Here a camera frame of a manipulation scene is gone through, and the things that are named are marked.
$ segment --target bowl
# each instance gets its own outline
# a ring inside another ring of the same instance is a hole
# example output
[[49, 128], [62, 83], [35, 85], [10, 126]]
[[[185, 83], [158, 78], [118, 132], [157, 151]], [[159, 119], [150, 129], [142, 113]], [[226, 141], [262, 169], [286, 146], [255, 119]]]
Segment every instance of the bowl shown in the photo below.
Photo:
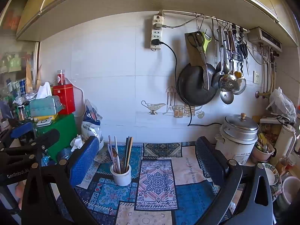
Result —
[[268, 150], [270, 150], [270, 153], [264, 153], [260, 151], [258, 148], [253, 147], [250, 159], [256, 164], [258, 161], [260, 162], [266, 162], [270, 156], [274, 153], [275, 149], [273, 146], [269, 145]]
[[277, 184], [279, 180], [279, 174], [276, 168], [269, 163], [263, 163], [263, 166], [265, 167], [265, 172], [267, 173], [269, 185], [272, 186]]
[[300, 189], [300, 180], [296, 177], [287, 177], [282, 184], [282, 194], [278, 196], [276, 202], [281, 210], [286, 210], [296, 197]]

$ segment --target white ceramic cup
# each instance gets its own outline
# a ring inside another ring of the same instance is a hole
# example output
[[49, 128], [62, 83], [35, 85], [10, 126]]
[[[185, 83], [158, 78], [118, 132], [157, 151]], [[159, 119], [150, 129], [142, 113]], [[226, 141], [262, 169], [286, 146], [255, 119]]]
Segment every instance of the white ceramic cup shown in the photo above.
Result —
[[127, 186], [131, 183], [131, 166], [126, 173], [118, 174], [113, 171], [113, 165], [110, 167], [110, 172], [112, 173], [115, 183], [119, 186]]

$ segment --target white tiled wall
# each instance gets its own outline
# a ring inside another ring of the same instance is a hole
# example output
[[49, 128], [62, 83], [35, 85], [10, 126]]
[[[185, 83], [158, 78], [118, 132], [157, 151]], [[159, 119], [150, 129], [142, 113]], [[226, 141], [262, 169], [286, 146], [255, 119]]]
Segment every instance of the white tiled wall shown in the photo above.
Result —
[[[56, 71], [65, 69], [74, 85], [84, 90], [85, 98], [91, 100], [103, 116], [102, 133], [117, 136], [120, 141], [130, 135], [136, 142], [167, 143], [192, 141], [206, 136], [214, 141], [219, 125], [209, 127], [187, 127], [189, 118], [175, 119], [162, 115], [166, 107], [158, 110], [158, 115], [148, 115], [149, 110], [141, 105], [166, 103], [166, 88], [174, 86], [175, 60], [172, 52], [164, 45], [159, 52], [149, 49], [151, 24], [157, 12], [119, 14], [95, 19], [76, 25], [42, 41], [40, 64], [42, 80], [54, 81]], [[191, 17], [167, 14], [164, 23], [180, 25]], [[217, 35], [215, 23], [214, 34]], [[201, 31], [212, 36], [210, 20], [204, 21]], [[178, 73], [188, 63], [184, 33], [194, 32], [196, 23], [177, 29], [163, 29], [162, 41], [171, 46], [178, 57]], [[257, 60], [261, 57], [253, 52]], [[218, 44], [212, 39], [207, 48], [207, 59], [216, 66], [220, 60]], [[265, 73], [249, 55], [250, 75], [245, 72], [247, 88], [235, 96], [231, 105], [222, 103], [217, 93], [215, 98], [203, 106], [205, 116], [193, 118], [194, 124], [222, 122], [228, 114], [246, 113], [260, 115], [268, 105], [268, 100], [256, 99], [255, 92], [263, 91], [264, 80], [252, 83], [253, 71], [261, 76]], [[76, 114], [83, 111], [82, 95], [74, 90]]]
[[300, 91], [299, 48], [285, 47], [280, 57], [276, 59], [276, 87], [297, 106]]

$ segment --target electrical outlet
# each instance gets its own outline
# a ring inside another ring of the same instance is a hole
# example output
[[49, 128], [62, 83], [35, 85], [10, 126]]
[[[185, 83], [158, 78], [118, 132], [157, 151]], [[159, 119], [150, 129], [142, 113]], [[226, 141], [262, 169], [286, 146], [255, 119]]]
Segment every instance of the electrical outlet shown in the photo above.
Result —
[[153, 20], [152, 20], [152, 31], [151, 31], [151, 40], [150, 40], [150, 48], [153, 51], [157, 51], [159, 49], [161, 49], [161, 44], [159, 44], [158, 46], [152, 45], [151, 41], [154, 39], [159, 39], [161, 41], [161, 33], [162, 33], [162, 28], [156, 28], [154, 25], [155, 24], [164, 24], [164, 18], [163, 16], [158, 16], [158, 15], [154, 15], [153, 16]]
[[260, 75], [256, 71], [253, 71], [253, 83], [255, 83], [255, 84], [260, 83]]

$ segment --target patterned tablecloth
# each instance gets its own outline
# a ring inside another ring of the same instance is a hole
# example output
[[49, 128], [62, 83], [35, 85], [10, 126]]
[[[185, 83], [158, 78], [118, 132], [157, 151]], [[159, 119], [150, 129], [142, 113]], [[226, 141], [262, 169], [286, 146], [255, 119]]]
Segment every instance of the patterned tablecloth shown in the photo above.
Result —
[[[124, 144], [118, 150], [122, 157]], [[219, 191], [197, 156], [195, 142], [134, 144], [132, 182], [123, 187], [113, 181], [104, 146], [75, 190], [99, 224], [193, 225]], [[57, 204], [72, 220], [61, 197]]]

